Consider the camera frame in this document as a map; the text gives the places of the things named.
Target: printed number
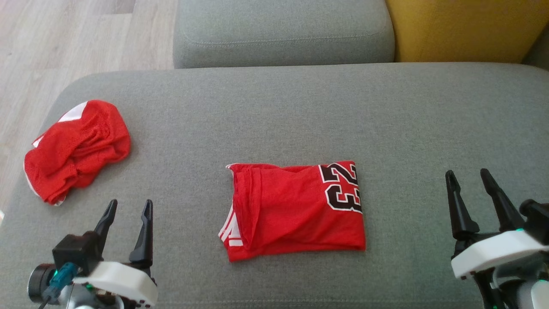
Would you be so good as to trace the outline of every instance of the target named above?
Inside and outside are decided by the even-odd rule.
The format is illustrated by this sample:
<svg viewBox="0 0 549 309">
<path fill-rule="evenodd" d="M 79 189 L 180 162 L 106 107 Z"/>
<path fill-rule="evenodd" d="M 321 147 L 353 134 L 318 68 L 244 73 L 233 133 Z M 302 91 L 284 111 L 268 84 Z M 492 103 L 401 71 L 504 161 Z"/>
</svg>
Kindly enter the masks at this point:
<svg viewBox="0 0 549 309">
<path fill-rule="evenodd" d="M 351 164 L 351 171 L 338 163 L 332 163 L 328 166 L 321 166 L 320 174 L 323 183 L 330 184 L 326 189 L 326 200 L 328 205 L 334 210 L 340 211 L 356 211 L 362 213 L 360 206 L 360 192 L 358 191 L 358 181 L 356 178 L 356 167 Z M 345 178 L 348 185 L 345 185 L 352 193 L 343 192 L 344 183 L 340 180 L 340 176 Z"/>
</svg>

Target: yellow pillow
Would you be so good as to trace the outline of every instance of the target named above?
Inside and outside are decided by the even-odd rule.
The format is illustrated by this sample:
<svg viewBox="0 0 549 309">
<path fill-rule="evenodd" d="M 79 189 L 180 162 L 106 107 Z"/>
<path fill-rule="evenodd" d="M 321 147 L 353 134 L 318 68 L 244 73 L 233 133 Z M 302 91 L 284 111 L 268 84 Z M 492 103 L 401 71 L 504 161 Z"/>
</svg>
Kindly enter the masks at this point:
<svg viewBox="0 0 549 309">
<path fill-rule="evenodd" d="M 520 63 L 549 21 L 549 0 L 386 0 L 396 61 Z"/>
</svg>

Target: gray fabric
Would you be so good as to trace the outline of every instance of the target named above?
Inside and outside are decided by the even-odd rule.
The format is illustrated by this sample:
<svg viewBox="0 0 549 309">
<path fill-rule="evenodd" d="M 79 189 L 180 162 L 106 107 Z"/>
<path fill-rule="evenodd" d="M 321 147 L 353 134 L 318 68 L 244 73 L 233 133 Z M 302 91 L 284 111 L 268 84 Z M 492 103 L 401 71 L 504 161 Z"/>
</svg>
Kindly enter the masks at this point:
<svg viewBox="0 0 549 309">
<path fill-rule="evenodd" d="M 119 210 L 104 257 L 126 261 L 145 200 L 155 203 L 158 308 L 481 308 L 455 279 L 444 173 L 453 169 L 482 231 L 497 228 L 480 168 L 510 199 L 548 201 L 549 73 L 524 65 L 391 63 L 189 69 L 92 75 L 47 116 L 98 98 L 117 105 L 132 153 L 59 208 L 21 177 L 0 227 L 0 299 L 25 296 L 34 266 L 67 233 Z M 217 238 L 233 162 L 357 163 L 368 249 L 231 264 Z"/>
<path fill-rule="evenodd" d="M 535 65 L 536 67 L 549 71 L 549 24 L 537 38 L 536 43 L 523 61 L 524 64 Z"/>
<path fill-rule="evenodd" d="M 180 0 L 176 69 L 392 62 L 383 0 Z"/>
</svg>

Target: red jersey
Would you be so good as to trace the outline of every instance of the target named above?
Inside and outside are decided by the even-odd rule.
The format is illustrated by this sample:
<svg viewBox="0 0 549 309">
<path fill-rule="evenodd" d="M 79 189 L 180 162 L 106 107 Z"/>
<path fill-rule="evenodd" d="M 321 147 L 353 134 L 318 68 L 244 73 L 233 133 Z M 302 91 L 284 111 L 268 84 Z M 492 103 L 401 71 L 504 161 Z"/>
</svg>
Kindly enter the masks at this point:
<svg viewBox="0 0 549 309">
<path fill-rule="evenodd" d="M 234 195 L 219 232 L 229 260 L 315 250 L 366 249 L 353 161 L 227 166 Z"/>
</svg>

